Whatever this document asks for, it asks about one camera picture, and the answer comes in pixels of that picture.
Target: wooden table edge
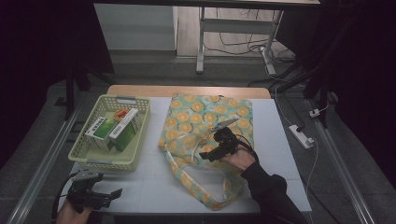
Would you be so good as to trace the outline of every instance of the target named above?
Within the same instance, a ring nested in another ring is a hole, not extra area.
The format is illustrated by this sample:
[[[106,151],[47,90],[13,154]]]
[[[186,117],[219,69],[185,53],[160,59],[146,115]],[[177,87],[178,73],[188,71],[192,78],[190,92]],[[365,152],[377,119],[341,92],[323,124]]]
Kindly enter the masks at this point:
[[[141,97],[172,97],[178,93],[193,95],[222,95],[237,99],[271,99],[265,88],[247,87],[194,87],[194,86],[146,86],[113,85],[107,94]]]

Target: metal rail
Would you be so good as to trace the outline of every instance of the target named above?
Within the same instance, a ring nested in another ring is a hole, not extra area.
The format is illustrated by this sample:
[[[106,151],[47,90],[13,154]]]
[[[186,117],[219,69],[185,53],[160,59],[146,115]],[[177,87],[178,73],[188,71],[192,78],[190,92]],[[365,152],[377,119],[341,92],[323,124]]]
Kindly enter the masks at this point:
[[[308,101],[307,105],[309,109],[313,109],[311,104]],[[364,201],[361,196],[361,191],[356,186],[350,172],[347,169],[346,164],[344,163],[341,154],[338,151],[336,144],[332,139],[332,135],[329,133],[329,130],[325,129],[321,122],[318,119],[315,119],[315,125],[318,129],[318,133],[320,134],[321,139],[329,153],[330,158],[332,159],[332,163],[334,164],[335,170],[340,176],[341,181],[343,182],[344,188],[346,192],[349,194],[352,204],[355,207],[356,214],[358,215],[361,223],[363,224],[375,224],[374,218],[367,206],[367,203]]]
[[[83,105],[85,97],[88,93],[83,92],[82,96],[78,99],[77,107],[75,108],[73,114],[70,116],[69,120],[66,120],[62,125],[61,130],[55,137],[55,140],[52,142],[52,145],[49,147],[46,155],[43,157],[43,160],[38,165],[35,173],[27,185],[25,191],[23,192],[20,200],[14,208],[11,216],[9,217],[7,224],[19,224],[23,223],[29,214],[30,209],[35,202],[35,198],[38,195],[38,192],[41,190],[47,176],[50,172],[50,168],[53,163],[55,163],[56,158],[61,151],[62,146],[64,145],[64,141],[66,140],[67,134],[73,127],[73,124],[79,114],[79,111]]]

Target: dark background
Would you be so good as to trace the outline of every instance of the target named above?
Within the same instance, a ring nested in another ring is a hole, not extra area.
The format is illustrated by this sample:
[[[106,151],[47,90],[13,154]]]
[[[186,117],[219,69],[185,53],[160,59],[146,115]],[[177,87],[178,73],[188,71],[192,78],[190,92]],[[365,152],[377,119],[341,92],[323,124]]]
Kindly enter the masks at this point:
[[[91,2],[1,1],[0,10],[2,167],[35,121],[49,86],[72,70],[87,88],[85,65],[108,73],[113,67]]]
[[[343,18],[356,15],[325,69],[328,86],[338,96],[338,115],[396,188],[396,6],[392,1],[361,2],[362,7],[347,11],[287,11],[276,39],[309,70],[320,62]]]

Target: green basket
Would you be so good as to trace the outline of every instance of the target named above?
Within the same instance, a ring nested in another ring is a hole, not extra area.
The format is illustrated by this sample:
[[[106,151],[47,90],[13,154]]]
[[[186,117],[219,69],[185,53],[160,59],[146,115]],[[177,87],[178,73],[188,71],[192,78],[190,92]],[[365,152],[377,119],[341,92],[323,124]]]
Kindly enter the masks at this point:
[[[117,150],[105,151],[91,146],[84,133],[98,117],[113,119],[114,112],[121,108],[138,109],[143,121],[142,128],[130,144],[122,152]],[[69,152],[69,160],[96,170],[133,172],[136,169],[146,130],[149,126],[149,117],[150,101],[148,98],[101,95],[78,135],[76,143]]]

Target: yellow bag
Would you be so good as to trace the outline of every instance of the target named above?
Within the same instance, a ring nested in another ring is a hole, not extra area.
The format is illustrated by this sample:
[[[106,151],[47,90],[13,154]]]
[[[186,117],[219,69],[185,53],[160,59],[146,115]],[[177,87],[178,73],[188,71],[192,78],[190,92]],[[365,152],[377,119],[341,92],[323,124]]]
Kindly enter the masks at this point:
[[[240,176],[241,171],[227,162],[210,162],[200,157],[200,152],[208,152],[218,146],[210,128],[224,120],[239,119],[228,127],[253,146],[252,112],[249,100],[222,96],[179,94],[171,101],[159,147],[174,176],[209,209],[219,210],[231,203],[246,183]],[[185,171],[189,166],[223,173],[221,200],[215,199],[211,192]]]

